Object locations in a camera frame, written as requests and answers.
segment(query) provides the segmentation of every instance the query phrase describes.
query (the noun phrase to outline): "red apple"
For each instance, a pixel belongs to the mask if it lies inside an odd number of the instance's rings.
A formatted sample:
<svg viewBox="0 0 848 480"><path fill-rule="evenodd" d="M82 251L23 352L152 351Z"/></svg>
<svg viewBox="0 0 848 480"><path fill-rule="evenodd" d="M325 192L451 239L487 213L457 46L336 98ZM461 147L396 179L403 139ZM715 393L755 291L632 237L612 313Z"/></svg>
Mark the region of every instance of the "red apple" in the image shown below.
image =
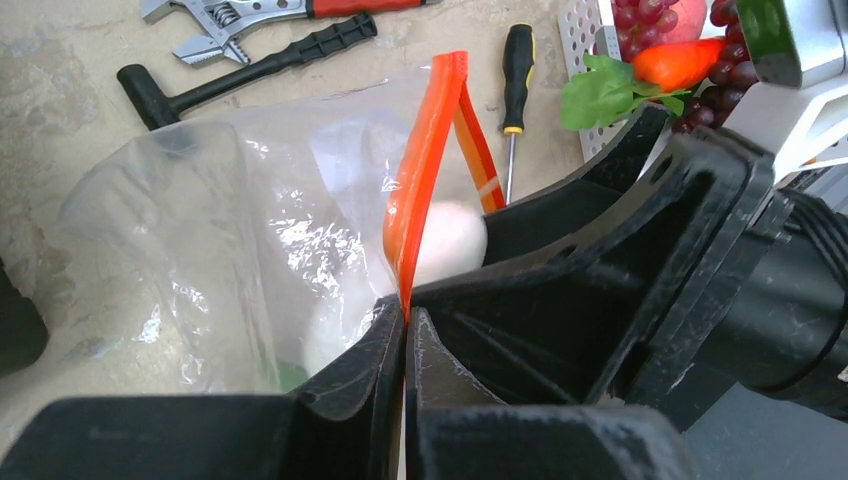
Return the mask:
<svg viewBox="0 0 848 480"><path fill-rule="evenodd" d="M669 8L677 13L677 26L660 35L657 43L686 43L701 38L707 20L706 0L680 0Z"/></svg>

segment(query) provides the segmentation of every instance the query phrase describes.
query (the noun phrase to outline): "white ball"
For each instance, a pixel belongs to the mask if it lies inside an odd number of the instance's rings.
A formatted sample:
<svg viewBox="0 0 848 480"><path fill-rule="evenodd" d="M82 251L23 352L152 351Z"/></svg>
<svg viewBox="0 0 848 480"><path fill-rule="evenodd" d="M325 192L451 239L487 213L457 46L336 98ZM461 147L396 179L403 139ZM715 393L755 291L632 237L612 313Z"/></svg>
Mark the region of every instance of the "white ball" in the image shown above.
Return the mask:
<svg viewBox="0 0 848 480"><path fill-rule="evenodd" d="M486 223L472 208L452 202L430 206L421 238L414 285L480 268L486 255ZM382 239L365 242L367 272L338 272L338 294L315 306L303 338L303 367L312 376L359 341L371 324L377 299L397 291Z"/></svg>
<svg viewBox="0 0 848 480"><path fill-rule="evenodd" d="M477 270L483 266L487 244L486 222L476 210L453 202L430 205L413 284Z"/></svg>

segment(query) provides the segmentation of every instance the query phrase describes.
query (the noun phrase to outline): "concrete floor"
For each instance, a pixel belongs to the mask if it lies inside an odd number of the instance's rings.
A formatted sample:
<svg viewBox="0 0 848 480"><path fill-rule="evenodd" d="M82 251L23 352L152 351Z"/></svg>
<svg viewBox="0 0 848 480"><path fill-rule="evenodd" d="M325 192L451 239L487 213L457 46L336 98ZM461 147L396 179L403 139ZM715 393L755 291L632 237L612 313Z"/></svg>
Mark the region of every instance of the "concrete floor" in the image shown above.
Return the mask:
<svg viewBox="0 0 848 480"><path fill-rule="evenodd" d="M381 14L380 36L368 45L305 69L283 73L229 95L190 116L322 96L368 86L432 55L468 50L474 105L504 172L503 41L508 27L529 22L537 36L537 68L519 144L515 196L561 179L582 163L575 134L559 126L559 94L566 81L555 14L564 0L444 0L441 5ZM138 0L5 2L0 20L0 257L12 281L34 299L51 331L39 363L0 379L0 455L32 415L50 401L80 394L137 391L134 381L108 368L103 348L68 332L91 302L108 301L123 284L91 263L81 240L60 232L59 205L81 176L145 128L115 80L128 63L147 66L166 93L179 93L235 68L221 61L195 70L170 51L200 33L188 14L146 25ZM254 59L318 30L329 21L283 22L251 34L243 47ZM80 296L82 286L97 295ZM92 325L121 322L112 311ZM96 338L88 332L85 338ZM69 358L85 363L69 365ZM144 375L143 365L134 375Z"/></svg>

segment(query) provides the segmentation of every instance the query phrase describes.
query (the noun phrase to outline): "black hammer handle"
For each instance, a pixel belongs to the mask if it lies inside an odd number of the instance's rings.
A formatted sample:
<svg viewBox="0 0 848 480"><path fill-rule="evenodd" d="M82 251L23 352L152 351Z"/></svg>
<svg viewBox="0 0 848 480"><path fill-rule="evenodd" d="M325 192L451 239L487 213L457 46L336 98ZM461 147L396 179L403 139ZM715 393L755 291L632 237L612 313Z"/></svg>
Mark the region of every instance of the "black hammer handle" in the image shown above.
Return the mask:
<svg viewBox="0 0 848 480"><path fill-rule="evenodd" d="M377 35L377 25L368 13L309 34L285 50L272 53L258 62L224 75L176 97L168 97L143 65L127 65L118 71L118 81L149 130L180 121L186 110L243 87L282 70L306 65L319 58Z"/></svg>

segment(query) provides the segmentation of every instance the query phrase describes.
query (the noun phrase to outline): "green leaf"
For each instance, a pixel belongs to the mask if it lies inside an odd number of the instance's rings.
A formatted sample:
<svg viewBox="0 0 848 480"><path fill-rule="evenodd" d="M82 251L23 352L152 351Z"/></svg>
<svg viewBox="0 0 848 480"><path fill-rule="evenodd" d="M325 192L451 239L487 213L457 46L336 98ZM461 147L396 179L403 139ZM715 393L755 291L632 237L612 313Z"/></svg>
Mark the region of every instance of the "green leaf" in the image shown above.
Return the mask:
<svg viewBox="0 0 848 480"><path fill-rule="evenodd" d="M662 104L665 105L666 108L671 110L671 113L677 115L678 117L680 115L683 115L683 110L686 108L686 104L683 103L683 100L677 97L662 97L660 98L660 102L662 102Z"/></svg>
<svg viewBox="0 0 848 480"><path fill-rule="evenodd" d="M639 82L633 85L633 92L643 97L662 95L662 87L656 83Z"/></svg>
<svg viewBox="0 0 848 480"><path fill-rule="evenodd" d="M583 63L592 70L609 72L627 83L633 82L633 65L616 60L608 55L583 54Z"/></svg>
<svg viewBox="0 0 848 480"><path fill-rule="evenodd" d="M606 55L587 53L583 61L591 70L575 75L562 89L560 120L566 129L611 125L648 99L660 99L669 110L682 113L683 102L674 95L685 90L662 93L659 85L637 82L631 65Z"/></svg>

